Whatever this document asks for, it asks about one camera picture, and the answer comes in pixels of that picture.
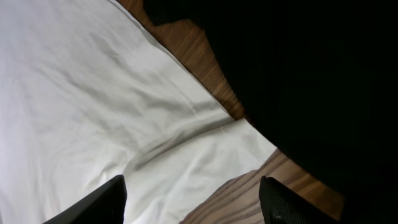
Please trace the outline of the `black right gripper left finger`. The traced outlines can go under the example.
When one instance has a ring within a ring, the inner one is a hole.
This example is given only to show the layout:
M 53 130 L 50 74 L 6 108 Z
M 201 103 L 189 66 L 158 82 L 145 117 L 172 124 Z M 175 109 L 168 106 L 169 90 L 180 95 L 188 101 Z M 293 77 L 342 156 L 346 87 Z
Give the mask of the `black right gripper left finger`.
M 44 224 L 123 224 L 127 200 L 123 175 L 116 175 Z

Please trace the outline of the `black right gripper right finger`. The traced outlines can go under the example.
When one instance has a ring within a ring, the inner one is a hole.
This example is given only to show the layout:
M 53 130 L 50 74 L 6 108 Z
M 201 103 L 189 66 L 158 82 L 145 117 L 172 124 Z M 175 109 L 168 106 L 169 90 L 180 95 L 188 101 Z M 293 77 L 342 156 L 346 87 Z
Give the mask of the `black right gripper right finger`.
M 273 177 L 261 177 L 259 201 L 265 224 L 337 224 Z

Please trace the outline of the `white t-shirt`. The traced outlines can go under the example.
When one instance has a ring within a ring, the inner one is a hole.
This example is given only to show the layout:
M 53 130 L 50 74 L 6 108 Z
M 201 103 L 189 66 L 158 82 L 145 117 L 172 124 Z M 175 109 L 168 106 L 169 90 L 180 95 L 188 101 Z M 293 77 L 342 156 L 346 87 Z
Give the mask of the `white t-shirt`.
M 1 222 L 124 176 L 126 223 L 178 223 L 275 146 L 116 1 L 1 2 Z

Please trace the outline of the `black garment right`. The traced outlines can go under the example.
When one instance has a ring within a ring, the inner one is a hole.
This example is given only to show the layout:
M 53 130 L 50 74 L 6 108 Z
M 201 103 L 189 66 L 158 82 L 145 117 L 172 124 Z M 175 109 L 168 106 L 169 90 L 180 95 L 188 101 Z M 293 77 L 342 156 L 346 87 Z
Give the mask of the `black garment right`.
M 204 31 L 257 130 L 345 196 L 342 223 L 397 222 L 396 1 L 144 1 Z

